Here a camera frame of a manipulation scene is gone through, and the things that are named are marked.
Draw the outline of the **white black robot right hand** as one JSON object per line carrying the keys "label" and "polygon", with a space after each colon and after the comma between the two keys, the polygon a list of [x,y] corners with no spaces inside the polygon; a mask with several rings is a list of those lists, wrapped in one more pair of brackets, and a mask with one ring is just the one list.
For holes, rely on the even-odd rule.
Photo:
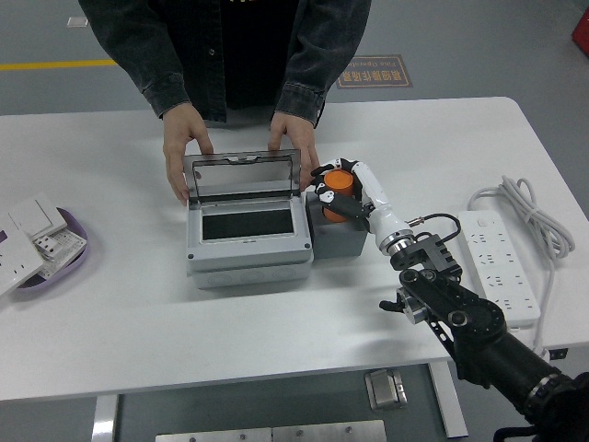
{"label": "white black robot right hand", "polygon": [[[352,196],[336,192],[335,186],[328,184],[328,173],[333,170],[352,174]],[[392,256],[415,242],[411,227],[394,214],[382,186],[365,163],[336,158],[314,169],[311,176],[321,205],[348,219],[363,220],[384,255]]]}

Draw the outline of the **person's left hand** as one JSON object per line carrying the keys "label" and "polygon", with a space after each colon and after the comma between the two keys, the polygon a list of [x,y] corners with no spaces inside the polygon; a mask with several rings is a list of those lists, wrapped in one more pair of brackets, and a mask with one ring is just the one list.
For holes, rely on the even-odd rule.
{"label": "person's left hand", "polygon": [[319,167],[314,125],[303,118],[276,111],[271,119],[268,149],[279,150],[284,136],[300,152],[300,190],[304,191],[311,184],[311,172]]}

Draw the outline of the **person's right hand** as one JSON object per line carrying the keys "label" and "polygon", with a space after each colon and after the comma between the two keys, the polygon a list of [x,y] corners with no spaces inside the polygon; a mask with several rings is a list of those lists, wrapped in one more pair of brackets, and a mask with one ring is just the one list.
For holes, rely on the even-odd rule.
{"label": "person's right hand", "polygon": [[162,120],[167,180],[177,199],[185,206],[190,197],[183,166],[187,144],[195,141],[203,155],[211,155],[214,147],[201,114],[190,103],[166,111]]}

